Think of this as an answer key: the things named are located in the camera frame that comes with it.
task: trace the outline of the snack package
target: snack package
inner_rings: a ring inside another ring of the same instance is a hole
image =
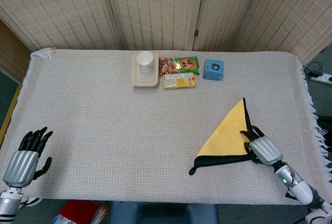
[[[163,75],[164,89],[194,88],[193,73]]]
[[[160,57],[159,75],[198,72],[197,57]]]

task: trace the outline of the yellow microfiber towel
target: yellow microfiber towel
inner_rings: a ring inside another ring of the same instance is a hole
[[[199,167],[250,160],[244,148],[247,139],[240,133],[250,127],[250,119],[243,98],[231,109],[205,142],[189,174],[193,175]]]

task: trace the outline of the red object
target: red object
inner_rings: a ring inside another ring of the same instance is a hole
[[[59,214],[77,224],[88,224],[99,205],[86,200],[69,200],[60,209]]]

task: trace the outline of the beige plastic tray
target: beige plastic tray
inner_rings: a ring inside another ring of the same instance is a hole
[[[159,61],[158,54],[153,53],[154,59],[152,61],[151,71],[148,73],[143,73],[137,64],[137,54],[134,55],[133,65],[132,65],[132,77],[131,83],[134,87],[154,87],[158,84],[158,74],[159,74]]]

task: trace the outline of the power strip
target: power strip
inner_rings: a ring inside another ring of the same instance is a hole
[[[329,74],[323,74],[322,76],[318,76],[317,78],[311,77],[311,79],[314,80],[314,81],[318,81],[318,82],[322,82],[322,83],[332,85],[332,79],[329,80],[330,78],[332,78],[332,75],[329,75]]]

